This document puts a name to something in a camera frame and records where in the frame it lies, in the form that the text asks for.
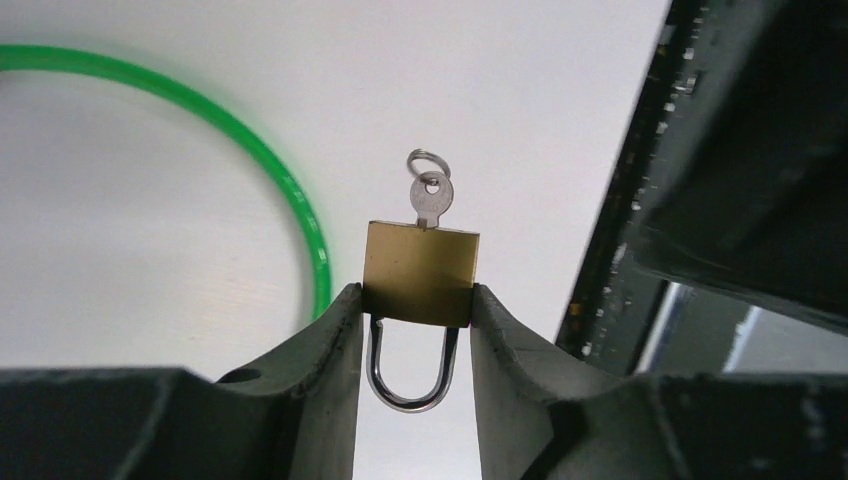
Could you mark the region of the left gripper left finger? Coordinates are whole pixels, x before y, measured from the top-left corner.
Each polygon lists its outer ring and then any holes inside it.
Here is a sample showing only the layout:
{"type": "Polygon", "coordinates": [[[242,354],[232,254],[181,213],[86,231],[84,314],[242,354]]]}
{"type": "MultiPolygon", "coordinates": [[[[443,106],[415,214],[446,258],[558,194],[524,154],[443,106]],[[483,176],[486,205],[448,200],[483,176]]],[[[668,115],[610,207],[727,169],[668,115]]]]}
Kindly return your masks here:
{"type": "Polygon", "coordinates": [[[314,323],[211,382],[178,367],[5,369],[5,479],[349,479],[363,321],[314,323]]]}

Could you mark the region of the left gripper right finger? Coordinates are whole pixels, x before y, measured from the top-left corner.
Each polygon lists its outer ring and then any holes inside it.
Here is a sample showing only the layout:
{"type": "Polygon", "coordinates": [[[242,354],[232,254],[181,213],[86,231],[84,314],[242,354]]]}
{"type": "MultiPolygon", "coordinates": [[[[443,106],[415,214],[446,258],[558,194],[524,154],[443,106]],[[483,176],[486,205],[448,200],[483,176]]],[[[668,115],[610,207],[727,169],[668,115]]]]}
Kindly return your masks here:
{"type": "Polygon", "coordinates": [[[847,379],[610,375],[473,291],[471,363],[486,479],[843,479],[847,379]]]}

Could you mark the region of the small brass padlock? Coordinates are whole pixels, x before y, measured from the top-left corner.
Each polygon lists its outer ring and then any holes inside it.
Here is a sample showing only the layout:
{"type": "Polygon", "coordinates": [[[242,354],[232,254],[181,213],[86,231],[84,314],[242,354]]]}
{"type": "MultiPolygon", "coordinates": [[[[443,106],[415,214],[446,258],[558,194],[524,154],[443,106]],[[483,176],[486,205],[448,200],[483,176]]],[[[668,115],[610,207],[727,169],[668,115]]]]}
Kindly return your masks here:
{"type": "Polygon", "coordinates": [[[453,378],[459,332],[471,322],[480,235],[450,229],[371,221],[367,229],[362,311],[369,315],[369,385],[390,408],[407,414],[435,408],[453,378]],[[435,385],[418,398],[394,393],[381,372],[385,319],[442,327],[435,385]]]}

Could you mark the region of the green cable lock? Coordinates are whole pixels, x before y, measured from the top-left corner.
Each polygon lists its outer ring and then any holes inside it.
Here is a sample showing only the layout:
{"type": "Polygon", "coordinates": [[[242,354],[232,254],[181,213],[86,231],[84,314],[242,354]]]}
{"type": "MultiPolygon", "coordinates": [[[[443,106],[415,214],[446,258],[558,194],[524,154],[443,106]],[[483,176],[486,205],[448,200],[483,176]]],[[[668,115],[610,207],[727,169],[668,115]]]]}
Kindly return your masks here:
{"type": "Polygon", "coordinates": [[[278,155],[253,129],[208,96],[163,73],[94,52],[48,45],[3,44],[3,71],[44,71],[115,82],[154,95],[205,121],[258,164],[286,200],[304,239],[311,272],[311,312],[316,320],[332,302],[330,252],[309,198],[278,155]]]}

